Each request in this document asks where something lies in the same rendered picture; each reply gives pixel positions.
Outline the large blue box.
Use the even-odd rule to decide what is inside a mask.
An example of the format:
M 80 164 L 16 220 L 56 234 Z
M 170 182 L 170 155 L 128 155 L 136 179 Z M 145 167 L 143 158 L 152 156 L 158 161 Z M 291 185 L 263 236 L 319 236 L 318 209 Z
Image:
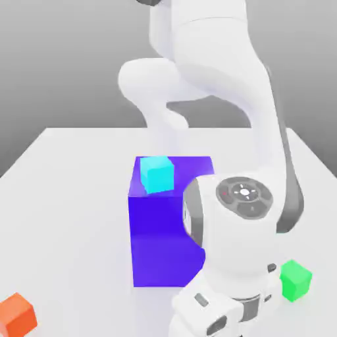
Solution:
M 174 189 L 147 194 L 136 157 L 128 192 L 135 287 L 184 287 L 202 268 L 205 252 L 186 234 L 182 194 L 197 176 L 213 174 L 210 157 L 171 157 Z

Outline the small green cube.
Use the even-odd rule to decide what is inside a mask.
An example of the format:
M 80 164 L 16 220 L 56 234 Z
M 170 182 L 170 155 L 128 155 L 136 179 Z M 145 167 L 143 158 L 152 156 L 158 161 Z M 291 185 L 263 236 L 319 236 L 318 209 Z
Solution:
M 289 260 L 281 266 L 280 280 L 282 295 L 290 302 L 303 297 L 310 288 L 312 272 L 295 260 Z

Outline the small orange cube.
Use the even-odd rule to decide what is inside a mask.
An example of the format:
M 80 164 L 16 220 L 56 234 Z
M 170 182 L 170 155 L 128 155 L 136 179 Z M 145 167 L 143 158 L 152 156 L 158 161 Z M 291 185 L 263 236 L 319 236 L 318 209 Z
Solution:
M 0 337 L 24 337 L 37 325 L 32 304 L 19 293 L 0 303 Z

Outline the small cyan cube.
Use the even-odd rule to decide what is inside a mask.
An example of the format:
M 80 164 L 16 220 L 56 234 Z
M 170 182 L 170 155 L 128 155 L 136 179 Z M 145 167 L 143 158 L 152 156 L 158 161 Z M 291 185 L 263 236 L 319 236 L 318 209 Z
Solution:
M 140 177 L 148 194 L 174 189 L 174 165 L 166 156 L 142 157 Z

